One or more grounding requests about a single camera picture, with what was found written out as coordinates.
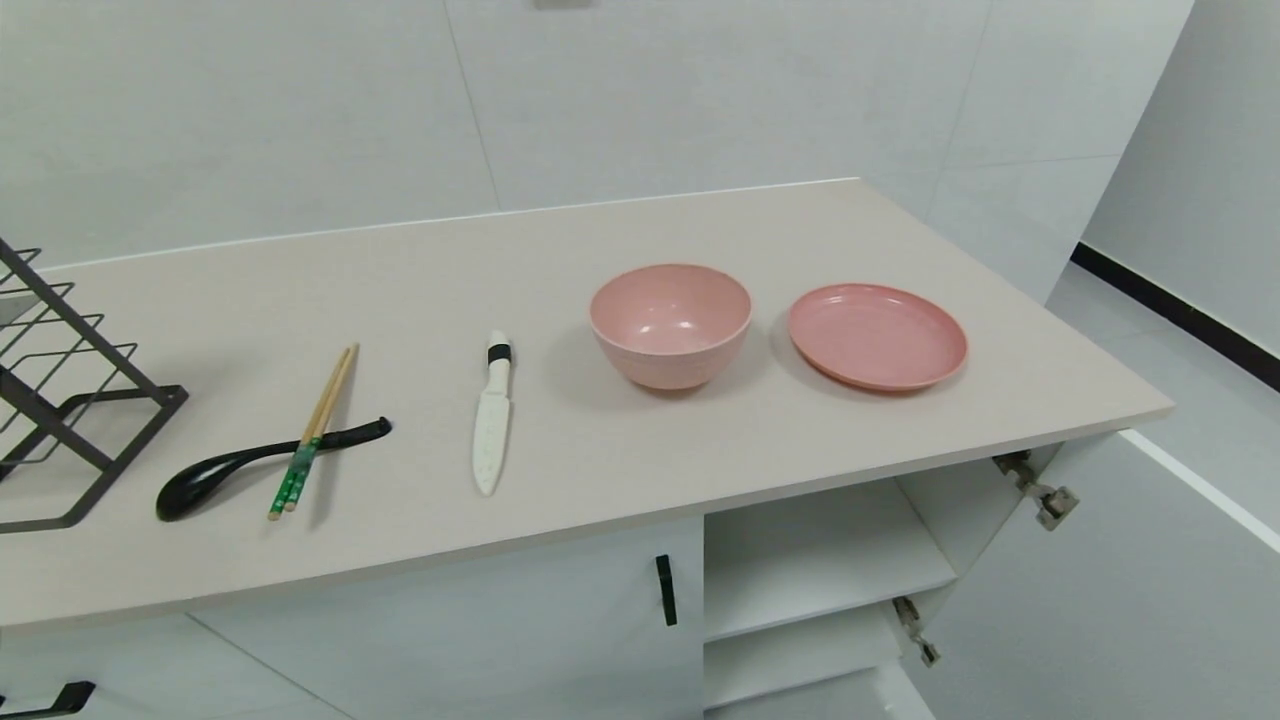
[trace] plate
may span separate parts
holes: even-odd
[[[901,392],[937,384],[964,366],[969,342],[946,310],[879,284],[846,283],[805,293],[787,316],[791,342],[827,375]]]

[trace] black spoon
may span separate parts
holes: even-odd
[[[387,418],[379,418],[357,428],[325,433],[320,438],[320,450],[352,447],[378,439],[389,432],[392,432],[392,421]],[[236,470],[271,455],[289,455],[297,448],[298,441],[291,439],[201,460],[174,475],[160,488],[160,495],[156,496],[156,518],[165,523],[180,520],[209,500],[218,486]]]

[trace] beige countertop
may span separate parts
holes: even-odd
[[[741,356],[676,400],[625,382],[586,324],[599,284],[663,261],[723,269],[755,304]],[[1125,428],[1171,406],[860,181],[307,234],[50,277],[74,279],[73,305],[106,313],[106,337],[141,343],[143,372],[191,400],[79,525],[0,536],[6,633],[742,506]],[[810,369],[785,311],[846,281],[946,307],[969,336],[966,369],[908,397]],[[484,498],[470,443],[495,328],[516,352],[515,410],[506,470]],[[390,436],[320,460],[283,521],[265,518],[279,464],[246,470],[186,520],[156,520],[156,492],[177,470],[296,437],[352,341],[352,395],[333,427],[385,415]],[[79,465],[59,452],[29,474]]]

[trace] chopsticks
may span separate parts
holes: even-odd
[[[347,382],[351,363],[356,359],[357,350],[360,350],[360,343],[355,342],[351,347],[343,350],[342,356],[338,357],[338,364],[334,366],[333,374],[329,375],[324,393],[316,401],[315,410],[311,411],[311,420],[307,421],[307,427],[302,432],[298,448],[293,451],[293,457],[289,459],[289,469],[284,471],[280,489],[276,491],[275,500],[271,502],[271,510],[266,514],[268,520],[279,520],[282,511],[292,512],[298,506],[298,500],[302,497],[302,488],[306,486],[307,475],[311,473],[311,462],[315,461],[316,451],[320,448],[320,438],[324,437],[325,429],[329,427],[329,416],[333,415],[333,406],[338,402],[342,386]]]

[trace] white knife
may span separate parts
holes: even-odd
[[[507,451],[507,423],[511,420],[511,343],[498,331],[489,334],[489,384],[476,407],[476,432],[471,441],[471,470],[476,487],[493,495]]]

